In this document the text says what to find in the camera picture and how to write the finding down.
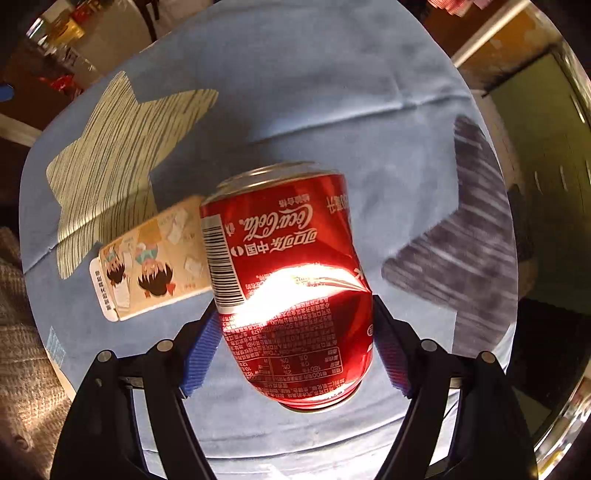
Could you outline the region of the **red Coca-Cola can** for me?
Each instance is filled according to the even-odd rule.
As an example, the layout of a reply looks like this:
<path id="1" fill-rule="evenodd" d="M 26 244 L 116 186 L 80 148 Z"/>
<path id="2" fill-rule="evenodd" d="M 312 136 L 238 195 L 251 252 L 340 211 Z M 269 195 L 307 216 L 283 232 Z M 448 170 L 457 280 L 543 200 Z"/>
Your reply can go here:
<path id="1" fill-rule="evenodd" d="M 301 412 L 352 395 L 373 360 L 373 294 L 345 177 L 263 166 L 221 182 L 200 216 L 222 334 L 250 385 Z"/>

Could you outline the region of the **green kitchen cabinets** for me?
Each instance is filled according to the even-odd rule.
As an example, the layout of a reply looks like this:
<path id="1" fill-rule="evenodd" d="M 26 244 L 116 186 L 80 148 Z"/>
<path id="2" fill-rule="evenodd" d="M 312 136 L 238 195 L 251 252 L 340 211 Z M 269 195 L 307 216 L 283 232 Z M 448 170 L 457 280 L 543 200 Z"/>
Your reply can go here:
<path id="1" fill-rule="evenodd" d="M 491 93 L 515 147 L 538 261 L 532 298 L 590 311 L 590 115 L 548 53 Z"/>

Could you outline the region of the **cartoon printed paper box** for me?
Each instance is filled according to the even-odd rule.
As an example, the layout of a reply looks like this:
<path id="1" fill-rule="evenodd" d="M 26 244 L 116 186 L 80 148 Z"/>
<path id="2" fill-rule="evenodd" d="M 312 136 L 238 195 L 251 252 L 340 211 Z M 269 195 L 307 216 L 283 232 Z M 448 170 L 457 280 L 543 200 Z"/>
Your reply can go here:
<path id="1" fill-rule="evenodd" d="M 190 196 L 99 250 L 89 273 L 107 321 L 126 321 L 211 290 L 202 200 Z"/>

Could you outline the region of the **beige knit sweater sleeve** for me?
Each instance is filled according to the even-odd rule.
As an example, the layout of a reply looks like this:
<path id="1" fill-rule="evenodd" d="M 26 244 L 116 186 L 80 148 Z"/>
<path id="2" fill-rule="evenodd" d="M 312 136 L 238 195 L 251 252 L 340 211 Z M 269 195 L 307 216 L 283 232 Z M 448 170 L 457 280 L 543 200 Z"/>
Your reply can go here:
<path id="1" fill-rule="evenodd" d="M 47 479 L 71 401 L 30 309 L 19 242 L 1 229 L 1 477 Z"/>

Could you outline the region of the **blue star-pattern tablecloth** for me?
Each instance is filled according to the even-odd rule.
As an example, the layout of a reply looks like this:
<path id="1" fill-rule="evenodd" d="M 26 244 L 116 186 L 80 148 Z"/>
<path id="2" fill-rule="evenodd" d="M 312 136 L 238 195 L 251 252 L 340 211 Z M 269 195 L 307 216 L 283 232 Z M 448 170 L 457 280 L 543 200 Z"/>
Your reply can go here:
<path id="1" fill-rule="evenodd" d="M 346 179 L 353 247 L 407 354 L 374 342 L 356 391 L 287 409 L 245 379 L 222 330 L 204 385 L 184 360 L 213 290 L 105 319 L 99 250 L 263 166 Z M 222 1 L 119 66 L 41 134 L 20 188 L 32 313 L 75 398 L 54 479 L 501 479 L 519 422 L 505 375 L 517 249 L 504 175 L 450 58 L 395 1 Z"/>

